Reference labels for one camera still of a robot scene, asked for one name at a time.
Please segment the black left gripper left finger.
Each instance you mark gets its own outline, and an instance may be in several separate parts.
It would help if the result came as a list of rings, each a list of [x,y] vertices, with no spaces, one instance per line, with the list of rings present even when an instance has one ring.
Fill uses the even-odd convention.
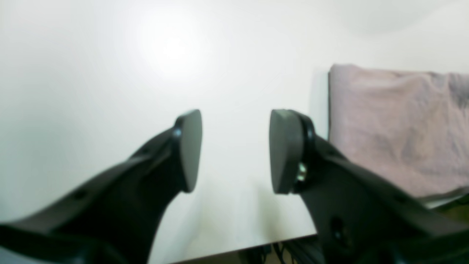
[[[146,264],[171,201],[193,192],[202,145],[199,110],[23,219],[1,224],[2,264]]]

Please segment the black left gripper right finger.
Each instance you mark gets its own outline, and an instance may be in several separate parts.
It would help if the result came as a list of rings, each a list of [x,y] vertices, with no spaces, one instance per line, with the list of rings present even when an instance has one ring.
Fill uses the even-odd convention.
[[[347,159],[310,117],[272,110],[275,194],[298,194],[328,264],[467,264],[468,225],[427,209]]]

